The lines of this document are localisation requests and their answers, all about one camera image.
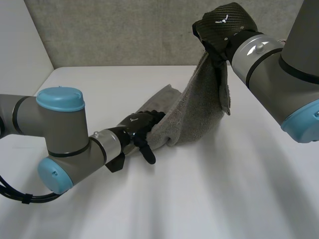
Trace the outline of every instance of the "light blue joint cap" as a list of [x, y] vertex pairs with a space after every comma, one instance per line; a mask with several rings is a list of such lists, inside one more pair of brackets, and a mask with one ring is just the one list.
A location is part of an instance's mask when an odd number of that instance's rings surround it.
[[71, 87], [44, 89], [38, 93], [36, 101], [48, 110], [59, 112], [75, 112], [85, 107], [82, 92]]
[[73, 187], [69, 175], [50, 158], [41, 160], [38, 174], [44, 185], [56, 194], [62, 194]]
[[298, 143], [319, 140], [319, 100], [311, 102], [288, 116], [281, 125]]

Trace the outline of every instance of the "wire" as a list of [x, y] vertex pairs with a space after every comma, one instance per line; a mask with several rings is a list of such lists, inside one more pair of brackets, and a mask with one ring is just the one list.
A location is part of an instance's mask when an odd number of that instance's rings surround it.
[[34, 196], [32, 194], [24, 194], [22, 192], [19, 192], [18, 190], [14, 189], [12, 186], [10, 186], [1, 176], [0, 176], [0, 182], [3, 185], [0, 185], [0, 194], [5, 196], [6, 198], [21, 201], [24, 204], [30, 204], [30, 203], [47, 203], [51, 202], [58, 197], [61, 196], [61, 194], [55, 194], [50, 193], [47, 195], [42, 196]]

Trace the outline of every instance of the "table surface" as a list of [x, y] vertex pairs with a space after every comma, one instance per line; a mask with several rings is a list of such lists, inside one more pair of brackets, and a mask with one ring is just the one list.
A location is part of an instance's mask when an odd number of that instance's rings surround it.
[[[88, 131], [115, 126], [167, 84], [180, 91], [193, 66], [73, 67], [41, 89], [80, 89]], [[229, 68], [231, 116], [200, 141], [106, 167], [51, 203], [0, 198], [1, 239], [313, 239], [319, 237], [318, 143], [298, 144]], [[33, 194], [49, 191], [36, 167], [43, 138], [0, 141], [0, 174]]]

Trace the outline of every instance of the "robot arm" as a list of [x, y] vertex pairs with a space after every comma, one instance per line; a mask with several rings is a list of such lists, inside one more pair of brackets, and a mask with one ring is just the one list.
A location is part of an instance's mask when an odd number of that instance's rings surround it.
[[154, 164], [146, 134], [163, 117], [164, 113], [140, 112], [89, 137], [83, 95], [75, 88], [48, 88], [37, 97], [0, 95], [0, 138], [8, 134], [45, 138], [48, 156], [40, 161], [38, 174], [55, 194], [104, 165], [112, 172], [121, 170], [127, 146], [139, 147]]
[[193, 25], [215, 64], [229, 60], [282, 130], [300, 143], [319, 140], [318, 9], [319, 1], [304, 1], [285, 46], [258, 32], [237, 3], [218, 7]]

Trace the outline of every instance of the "gray towel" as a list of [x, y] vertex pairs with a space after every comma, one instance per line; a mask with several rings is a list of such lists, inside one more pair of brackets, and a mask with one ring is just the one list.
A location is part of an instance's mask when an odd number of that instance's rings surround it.
[[[168, 85], [152, 96], [137, 112], [162, 111], [165, 117], [148, 133], [151, 149], [194, 142], [230, 115], [227, 64], [213, 67], [208, 53], [199, 61], [183, 93]], [[125, 154], [135, 152], [129, 147]]]

